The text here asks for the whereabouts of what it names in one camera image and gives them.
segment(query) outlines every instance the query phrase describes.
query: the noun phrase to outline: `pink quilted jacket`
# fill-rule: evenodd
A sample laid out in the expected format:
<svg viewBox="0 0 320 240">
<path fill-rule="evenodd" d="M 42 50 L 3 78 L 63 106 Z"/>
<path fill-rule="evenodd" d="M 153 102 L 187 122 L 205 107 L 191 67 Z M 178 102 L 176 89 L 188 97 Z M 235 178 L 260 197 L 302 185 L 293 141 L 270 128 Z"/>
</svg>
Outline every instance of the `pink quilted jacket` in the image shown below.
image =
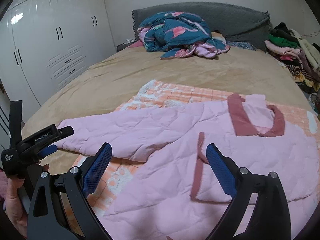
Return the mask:
<svg viewBox="0 0 320 240">
<path fill-rule="evenodd" d="M 113 201 L 100 222 L 115 239 L 205 239 L 228 202 L 205 149 L 215 143 L 252 173 L 278 173 L 292 218 L 292 237 L 313 210 L 318 182 L 318 151 L 313 137 L 285 122 L 262 95 L 231 95 L 227 101 L 191 103 L 172 108 L 145 108 L 68 119 L 75 133 L 59 148 L 94 155 L 104 142 L 113 156 L 146 162 Z M 256 195 L 250 200 L 254 204 Z M 253 210 L 249 205 L 238 233 Z"/>
</svg>

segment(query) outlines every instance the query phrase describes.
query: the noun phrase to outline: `pile of clothes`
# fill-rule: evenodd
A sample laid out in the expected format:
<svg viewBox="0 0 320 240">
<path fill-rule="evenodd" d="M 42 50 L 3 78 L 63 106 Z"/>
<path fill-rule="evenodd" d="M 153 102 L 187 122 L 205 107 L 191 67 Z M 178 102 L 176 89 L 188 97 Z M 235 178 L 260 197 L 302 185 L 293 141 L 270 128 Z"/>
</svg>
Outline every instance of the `pile of clothes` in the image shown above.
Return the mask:
<svg viewBox="0 0 320 240">
<path fill-rule="evenodd" d="M 295 82 L 308 98 L 310 105 L 319 114 L 320 93 L 320 47 L 311 45 L 285 23 L 270 30 L 269 40 L 265 41 L 269 54 L 286 67 Z"/>
<path fill-rule="evenodd" d="M 230 49 L 225 41 L 212 37 L 204 19 L 187 12 L 157 13 L 139 25 L 138 33 L 148 52 L 165 52 L 161 59 L 194 54 L 215 58 Z"/>
</svg>

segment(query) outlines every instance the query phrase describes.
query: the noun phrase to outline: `green clothing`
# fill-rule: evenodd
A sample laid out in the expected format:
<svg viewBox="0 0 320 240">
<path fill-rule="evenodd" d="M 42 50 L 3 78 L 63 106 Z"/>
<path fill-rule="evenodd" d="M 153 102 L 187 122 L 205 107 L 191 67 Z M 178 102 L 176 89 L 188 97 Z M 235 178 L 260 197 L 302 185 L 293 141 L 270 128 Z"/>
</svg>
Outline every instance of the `green clothing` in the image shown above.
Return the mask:
<svg viewBox="0 0 320 240">
<path fill-rule="evenodd" d="M 272 34 L 269 34 L 269 40 L 279 47 L 289 47 L 295 49 L 298 47 L 298 44 L 296 42 L 288 41 L 285 38 L 281 37 L 275 37 Z"/>
</svg>

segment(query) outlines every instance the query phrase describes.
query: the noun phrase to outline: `metal screw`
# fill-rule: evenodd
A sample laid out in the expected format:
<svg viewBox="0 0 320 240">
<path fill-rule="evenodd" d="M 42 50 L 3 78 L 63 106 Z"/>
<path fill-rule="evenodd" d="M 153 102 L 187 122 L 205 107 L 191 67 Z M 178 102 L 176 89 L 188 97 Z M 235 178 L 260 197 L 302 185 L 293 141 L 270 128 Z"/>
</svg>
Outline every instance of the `metal screw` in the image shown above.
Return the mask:
<svg viewBox="0 0 320 240">
<path fill-rule="evenodd" d="M 276 174 L 274 171 L 270 172 L 270 176 L 274 179 L 278 177 L 278 174 Z"/>
<path fill-rule="evenodd" d="M 248 173 L 248 169 L 242 167 L 242 168 L 240 168 L 240 173 L 247 174 Z"/>
<path fill-rule="evenodd" d="M 48 173 L 46 171 L 41 173 L 41 178 L 45 178 L 46 176 L 48 176 Z"/>
<path fill-rule="evenodd" d="M 70 169 L 70 172 L 71 172 L 72 174 L 76 174 L 78 171 L 79 171 L 79 168 L 78 168 L 78 167 L 72 167 L 72 168 Z"/>
</svg>

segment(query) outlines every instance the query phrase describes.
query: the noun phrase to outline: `blue gripper pad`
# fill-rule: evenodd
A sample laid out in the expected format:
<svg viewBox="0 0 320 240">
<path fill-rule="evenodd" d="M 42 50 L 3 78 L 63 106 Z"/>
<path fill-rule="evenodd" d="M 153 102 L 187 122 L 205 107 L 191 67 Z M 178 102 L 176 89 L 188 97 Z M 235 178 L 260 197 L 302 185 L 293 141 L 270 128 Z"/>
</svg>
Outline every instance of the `blue gripper pad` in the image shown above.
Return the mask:
<svg viewBox="0 0 320 240">
<path fill-rule="evenodd" d="M 47 157 L 48 155 L 55 153 L 56 151 L 58 151 L 58 147 L 56 145 L 52 144 L 52 145 L 42 149 L 38 153 L 38 156 L 43 159 L 43 158 Z"/>
<path fill-rule="evenodd" d="M 237 194 L 235 178 L 212 145 L 207 146 L 207 160 L 224 193 L 234 198 Z"/>
<path fill-rule="evenodd" d="M 104 148 L 100 148 L 100 150 L 97 152 L 96 155 L 98 155 L 98 157 L 95 159 L 94 163 L 83 178 L 82 193 L 84 197 L 87 197 L 96 190 L 97 185 L 111 160 L 111 145 L 108 143 L 105 143 L 104 145 Z"/>
</svg>

